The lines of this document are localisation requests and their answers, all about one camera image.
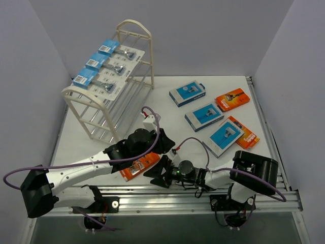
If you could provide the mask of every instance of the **razor package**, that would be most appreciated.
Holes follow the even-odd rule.
[[[240,145],[243,149],[250,149],[250,148],[254,147],[256,143],[258,143],[259,138],[250,129],[245,127],[242,123],[240,123],[238,120],[236,120],[232,116],[230,116],[228,119],[230,119],[232,122],[234,122],[244,132],[244,135],[242,135],[236,141],[236,143],[238,145]]]
[[[185,114],[185,119],[195,132],[223,119],[223,117],[222,111],[214,102]]]
[[[215,133],[208,139],[203,140],[203,144],[212,154],[219,158],[243,134],[243,130],[228,118],[219,126]]]
[[[229,93],[223,94],[215,99],[215,102],[222,109],[222,111],[229,111],[233,108],[237,108],[240,105],[249,102],[248,95],[243,92],[240,88],[230,91]]]
[[[196,80],[169,91],[169,96],[176,103],[177,107],[190,103],[205,96],[205,87]]]

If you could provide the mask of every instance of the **white table surface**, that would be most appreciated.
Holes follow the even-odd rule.
[[[169,91],[193,80],[202,83],[206,88],[206,95],[180,108],[169,97]],[[155,89],[145,102],[146,106],[151,107],[161,116],[160,127],[164,128],[166,135],[176,142],[176,146],[187,137],[197,137],[203,140],[212,135],[224,119],[232,115],[243,125],[256,133],[260,141],[250,150],[254,154],[270,157],[265,136],[255,109],[253,100],[238,108],[224,113],[224,119],[218,121],[198,132],[194,132],[185,120],[185,113],[192,111],[213,101],[217,96],[235,90],[242,90],[250,97],[246,78],[244,76],[173,76],[155,77]],[[142,128],[143,118],[139,114],[134,124],[129,130],[129,134],[137,128]],[[92,155],[108,147],[109,145],[89,139],[86,132],[82,129],[77,119],[71,111],[68,111],[61,137],[59,139],[56,154],[54,155],[53,166],[70,164]],[[235,152],[243,150],[239,145],[233,144],[226,152],[217,159],[210,152],[210,166],[214,168],[220,166],[233,158]],[[187,141],[179,150],[179,155],[183,160],[190,160],[195,167],[204,168],[207,157],[202,146],[194,140]],[[97,186],[136,186],[149,185],[150,178],[143,177],[141,174],[134,179],[125,182],[119,172],[110,175],[101,175],[88,179],[78,185],[97,185]]]

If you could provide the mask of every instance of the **label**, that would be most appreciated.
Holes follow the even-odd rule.
[[[74,81],[76,83],[79,83],[79,84],[84,84],[84,83],[86,83],[87,78],[86,77],[83,77],[81,75],[77,75],[76,78],[74,79]]]
[[[100,75],[105,75],[105,76],[109,76],[109,77],[118,77],[118,75],[114,71],[107,69],[107,68],[103,68],[100,71]]]
[[[109,52],[111,50],[110,47],[108,46],[105,46],[105,45],[102,45],[100,48],[99,48],[99,51],[102,51],[102,52]]]
[[[114,80],[112,78],[108,78],[106,76],[102,76],[100,75],[98,78],[97,78],[97,81],[100,81],[102,83],[114,83]]]
[[[99,64],[98,61],[90,59],[88,60],[88,62],[86,63],[86,65],[92,66],[92,67],[96,67]]]

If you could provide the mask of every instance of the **screw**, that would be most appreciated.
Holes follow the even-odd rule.
[[[113,208],[118,208],[118,201],[113,201],[112,202],[112,207]]]
[[[249,204],[249,205],[251,205],[251,206],[253,206],[253,199],[251,199],[251,198],[249,198],[248,200],[247,200],[247,203]]]
[[[214,206],[217,202],[218,202],[217,199],[212,199],[211,200],[211,205]]]

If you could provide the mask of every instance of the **razor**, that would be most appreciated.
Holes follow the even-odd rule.
[[[106,68],[113,70],[117,75],[122,75],[123,70],[125,69],[124,65],[105,65]]]
[[[114,52],[127,57],[129,60],[132,60],[136,54],[135,52],[129,52],[121,49],[115,49]]]
[[[188,90],[188,92],[189,93],[194,93],[194,92],[198,92],[199,91],[199,89],[197,89],[197,87],[196,86],[191,86],[191,88]]]
[[[227,140],[227,138],[234,135],[235,133],[236,132],[232,128],[227,127],[226,130],[225,130],[224,139],[220,143],[218,143],[217,145],[220,146],[224,141]]]
[[[198,120],[202,120],[202,119],[204,119],[204,118],[209,117],[210,115],[215,115],[215,114],[217,114],[217,112],[214,111],[214,109],[209,108],[208,111],[206,112],[206,114],[203,115],[202,117],[198,118]]]
[[[227,100],[230,102],[232,101],[234,98],[239,97],[240,95],[243,95],[244,93],[238,93],[235,95],[232,94],[226,94],[225,97],[227,98]]]
[[[111,83],[102,83],[100,81],[95,81],[95,80],[93,80],[92,83],[94,83],[95,85],[97,85],[99,87],[102,87],[107,93],[109,93],[115,85],[115,84],[111,84]]]

